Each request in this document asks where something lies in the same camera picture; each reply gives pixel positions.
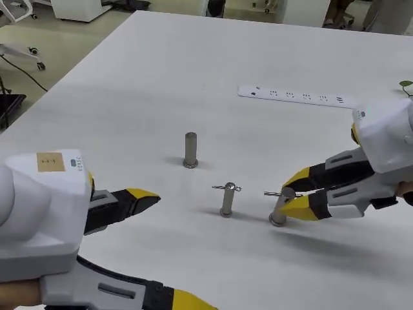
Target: power strip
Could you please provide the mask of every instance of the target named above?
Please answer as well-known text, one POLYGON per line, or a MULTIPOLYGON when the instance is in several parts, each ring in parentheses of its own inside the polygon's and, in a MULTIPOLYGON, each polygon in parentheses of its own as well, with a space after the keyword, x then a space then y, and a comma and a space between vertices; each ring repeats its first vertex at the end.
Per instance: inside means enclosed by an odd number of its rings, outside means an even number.
POLYGON ((304 103, 307 105, 324 105, 327 107, 346 109, 354 109, 357 107, 357 104, 353 99, 339 95, 310 94, 308 92, 263 88, 259 86, 240 86, 238 87, 238 96, 304 103))

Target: round base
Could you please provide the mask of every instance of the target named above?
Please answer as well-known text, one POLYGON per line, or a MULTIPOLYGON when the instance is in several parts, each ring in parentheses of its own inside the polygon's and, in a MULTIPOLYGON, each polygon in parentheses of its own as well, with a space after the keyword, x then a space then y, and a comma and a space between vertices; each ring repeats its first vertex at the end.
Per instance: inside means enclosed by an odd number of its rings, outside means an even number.
POLYGON ((223 213, 222 209, 219 210, 219 213, 223 218, 230 218, 232 215, 232 211, 230 211, 230 213, 223 213))
POLYGON ((188 168, 188 169, 196 168, 196 167, 198 166, 198 160, 195 160, 195 163, 194 163, 193 165, 188 165, 188 164, 185 162, 185 160, 183 160, 183 166, 184 166, 185 168, 188 168))
POLYGON ((272 213, 270 214, 270 216, 268 217, 268 219, 270 220, 270 223, 275 226, 275 227, 284 227, 286 221, 284 221, 283 223, 278 223, 274 220, 274 218, 272 217, 272 213))

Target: leaf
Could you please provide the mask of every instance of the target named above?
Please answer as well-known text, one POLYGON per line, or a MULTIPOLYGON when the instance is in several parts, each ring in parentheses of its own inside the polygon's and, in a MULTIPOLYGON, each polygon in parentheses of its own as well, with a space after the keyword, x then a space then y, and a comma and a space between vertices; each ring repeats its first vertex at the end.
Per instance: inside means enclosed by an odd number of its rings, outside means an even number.
POLYGON ((401 82, 399 83, 399 85, 400 85, 401 87, 408 87, 408 86, 413 85, 413 82, 411 82, 411 81, 401 81, 401 82))

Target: human hand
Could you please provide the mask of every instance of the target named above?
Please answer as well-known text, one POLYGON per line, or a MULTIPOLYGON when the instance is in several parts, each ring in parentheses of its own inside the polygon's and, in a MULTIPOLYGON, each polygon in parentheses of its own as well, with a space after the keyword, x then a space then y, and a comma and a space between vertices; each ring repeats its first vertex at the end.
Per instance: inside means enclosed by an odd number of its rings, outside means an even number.
POLYGON ((396 191, 396 195, 403 197, 403 195, 408 192, 413 192, 413 182, 401 182, 396 191))
POLYGON ((13 310, 20 305, 41 305, 39 280, 7 282, 0 284, 0 310, 13 310))

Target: silver pin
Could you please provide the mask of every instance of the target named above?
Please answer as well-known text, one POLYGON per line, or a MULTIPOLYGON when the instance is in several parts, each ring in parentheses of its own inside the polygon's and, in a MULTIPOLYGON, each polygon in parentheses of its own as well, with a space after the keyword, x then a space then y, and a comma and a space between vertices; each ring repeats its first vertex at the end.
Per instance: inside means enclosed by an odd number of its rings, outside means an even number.
MULTIPOLYGON (((282 194, 280 192, 264 192, 264 196, 275 196, 275 197, 281 197, 282 194)), ((298 197, 303 197, 304 195, 301 194, 296 194, 295 198, 298 197)))
POLYGON ((193 169, 198 166, 196 159, 197 135, 195 132, 185 134, 185 158, 183 166, 188 169, 193 169))
POLYGON ((279 212, 280 208, 284 207, 288 202, 303 195, 296 194, 295 190, 290 187, 285 187, 281 192, 264 192, 265 196, 278 197, 274 211, 269 216, 270 222, 276 227, 284 227, 287 222, 287 217, 279 212))
POLYGON ((219 210, 219 213, 224 218, 229 218, 232 215, 232 202, 234 201, 235 192, 241 192, 241 187, 236 186, 232 182, 228 182, 225 186, 213 186, 213 189, 223 189, 224 200, 222 203, 222 208, 219 210))

